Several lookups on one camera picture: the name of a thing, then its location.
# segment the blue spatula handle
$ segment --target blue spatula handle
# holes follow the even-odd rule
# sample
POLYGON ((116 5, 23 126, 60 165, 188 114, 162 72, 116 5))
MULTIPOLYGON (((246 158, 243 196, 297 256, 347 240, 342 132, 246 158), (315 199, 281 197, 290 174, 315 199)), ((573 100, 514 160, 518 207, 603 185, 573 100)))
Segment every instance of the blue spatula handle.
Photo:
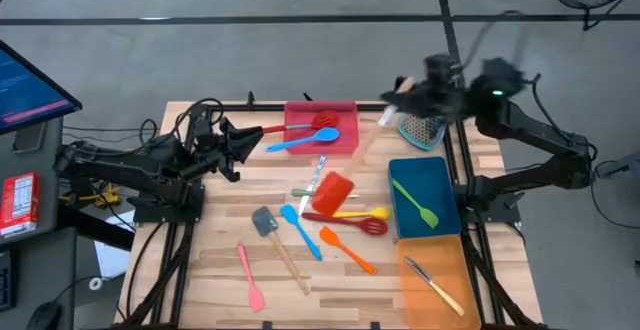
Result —
POLYGON ((308 137, 308 138, 304 138, 304 139, 299 139, 299 140, 291 140, 291 141, 287 141, 287 142, 283 142, 280 144, 275 144, 275 145, 271 145, 269 147, 267 147, 267 152, 274 152, 274 151, 279 151, 279 150, 283 150, 292 146, 296 146, 296 145, 300 145, 300 144, 304 144, 306 142, 309 141, 314 141, 315 138, 312 137, 308 137))
POLYGON ((307 233, 304 231, 302 226, 300 226, 300 224, 296 224, 296 227, 298 228, 298 231, 300 231, 300 235, 302 235, 302 238, 307 243, 307 246, 309 247, 309 250, 311 250, 311 253, 313 254, 313 256, 315 256, 315 258, 318 259, 318 261, 322 261, 322 254, 320 254, 320 249, 318 249, 316 244, 314 244, 313 241, 311 241, 311 239, 309 238, 309 236, 307 236, 307 233))

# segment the blue bin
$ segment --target blue bin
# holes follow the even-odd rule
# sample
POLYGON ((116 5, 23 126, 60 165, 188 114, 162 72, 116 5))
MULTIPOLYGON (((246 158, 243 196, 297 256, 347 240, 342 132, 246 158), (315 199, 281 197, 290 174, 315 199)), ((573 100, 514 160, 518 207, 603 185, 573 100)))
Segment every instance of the blue bin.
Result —
POLYGON ((447 166, 441 157, 396 159, 389 162, 389 185, 398 236, 417 238, 459 235, 460 218, 453 198, 447 166), (431 209, 440 222, 434 229, 420 217, 420 211, 394 186, 395 179, 423 207, 431 209))

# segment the wooden tabletop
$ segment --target wooden tabletop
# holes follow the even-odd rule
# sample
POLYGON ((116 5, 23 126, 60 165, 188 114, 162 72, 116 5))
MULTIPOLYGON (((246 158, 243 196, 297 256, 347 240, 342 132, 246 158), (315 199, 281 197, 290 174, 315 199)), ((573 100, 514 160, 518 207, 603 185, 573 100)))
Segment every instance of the wooden tabletop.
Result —
MULTIPOLYGON (((167 104, 163 133, 171 129, 176 116, 189 105, 188 102, 167 104)), ((227 112, 225 115, 238 128, 283 122, 282 112, 227 112)), ((361 139, 376 126, 379 116, 376 112, 359 114, 361 139)), ((466 125, 476 174, 490 177, 503 174, 498 142, 480 135, 472 122, 466 125)), ((349 226, 331 226, 345 244, 377 268, 377 275, 367 274, 341 250, 322 242, 318 236, 320 224, 301 220, 323 253, 322 262, 315 260, 298 231, 280 217, 279 209, 283 204, 297 209, 300 198, 291 196, 290 190, 309 186, 319 156, 264 151, 268 145, 281 140, 281 134, 265 135, 246 164, 236 165, 236 171, 241 173, 240 182, 229 183, 219 174, 203 179, 205 206, 202 219, 195 227, 180 327, 259 328, 263 321, 272 321, 277 328, 368 328, 370 322, 379 321, 382 328, 406 328, 394 246, 397 242, 394 220, 389 220, 389 232, 380 237, 364 235, 349 226), (261 238, 251 222, 251 214, 265 205, 276 216, 280 226, 277 234, 311 288, 308 296, 302 294, 269 239, 261 238), (238 241, 245 244, 254 279, 264 293, 266 307, 259 313, 253 313, 248 306, 248 284, 236 251, 238 241)), ((464 179, 455 136, 453 140, 460 176, 464 179)), ((388 126, 367 154, 366 163, 352 177, 356 184, 354 193, 360 197, 349 200, 341 209, 392 208, 387 176, 389 160, 425 156, 446 158, 443 146, 424 152, 405 141, 395 125, 388 126)), ((321 178, 345 164, 345 157, 329 156, 321 178)), ((154 224, 145 224, 136 233, 120 299, 122 308, 126 306, 126 289, 134 259, 154 227, 154 224)), ((490 224, 487 231, 498 279, 525 314, 542 321, 521 239, 504 225, 490 224)), ((158 231, 143 256, 134 280, 132 309, 142 301, 158 276, 165 234, 166 225, 158 231)), ((173 292, 173 282, 167 289, 173 292)), ((486 289, 482 298, 488 309, 486 289)), ((171 300, 172 294, 168 294, 162 316, 165 321, 171 300)), ((487 321, 491 322, 491 315, 485 312, 487 321)))

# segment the floor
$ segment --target floor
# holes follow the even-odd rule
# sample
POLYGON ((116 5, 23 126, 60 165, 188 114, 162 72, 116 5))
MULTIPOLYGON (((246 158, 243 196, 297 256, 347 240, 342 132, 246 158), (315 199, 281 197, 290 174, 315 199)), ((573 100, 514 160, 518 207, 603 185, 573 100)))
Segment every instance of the floor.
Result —
MULTIPOLYGON (((302 99, 302 92, 316 99, 373 100, 390 89, 396 75, 421 74, 424 56, 446 52, 451 45, 442 23, 435 21, 215 25, 210 18, 439 15, 438 0, 1 1, 0 38, 84 104, 84 111, 65 119, 65 125, 72 126, 137 127, 145 118, 159 121, 170 100, 244 100, 248 91, 258 100, 302 99), (124 25, 128 18, 166 17, 188 19, 124 25)), ((452 15, 508 9, 580 14, 557 0, 448 0, 448 6, 452 15)), ((625 1, 616 13, 640 13, 640 0, 625 1)), ((463 57, 481 25, 453 23, 463 57)), ((640 22, 605 22, 586 33, 579 21, 497 24, 466 72, 467 80, 478 73, 482 59, 511 58, 521 26, 531 34, 521 69, 528 76, 542 74, 540 97, 556 122, 595 143, 600 149, 597 162, 640 150, 640 122, 634 120, 640 107, 635 73, 640 22)), ((530 116, 543 119, 530 92, 514 101, 530 116)), ((122 134, 89 135, 117 140, 122 134)), ((134 138, 110 145, 136 144, 134 138)), ((547 158, 513 141, 501 146, 507 168, 547 158)), ((609 217, 640 225, 640 193, 634 185, 629 174, 596 183, 598 202, 609 217)), ((637 327, 640 276, 633 261, 640 260, 640 230, 607 223, 596 212, 588 189, 529 191, 520 211, 549 326, 637 327)), ((97 271, 91 243, 80 244, 80 251, 85 261, 78 264, 79 276, 97 271)), ((76 327, 109 324, 119 286, 115 280, 102 293, 80 294, 76 327)))

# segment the red box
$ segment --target red box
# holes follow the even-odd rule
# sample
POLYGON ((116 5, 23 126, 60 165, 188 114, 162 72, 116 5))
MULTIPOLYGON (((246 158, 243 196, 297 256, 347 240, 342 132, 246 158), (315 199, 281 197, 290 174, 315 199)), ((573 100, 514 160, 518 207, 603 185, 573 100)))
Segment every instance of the red box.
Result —
MULTIPOLYGON (((313 118, 323 110, 338 112, 339 121, 336 129, 340 137, 336 141, 312 141, 287 149, 290 154, 342 154, 351 155, 358 147, 358 105, 354 101, 289 101, 284 104, 284 124, 311 124, 313 118)), ((292 129, 284 131, 284 141, 297 140, 309 136, 317 129, 292 129)))
POLYGON ((40 177, 28 173, 4 181, 0 205, 0 235, 32 231, 38 225, 40 177))

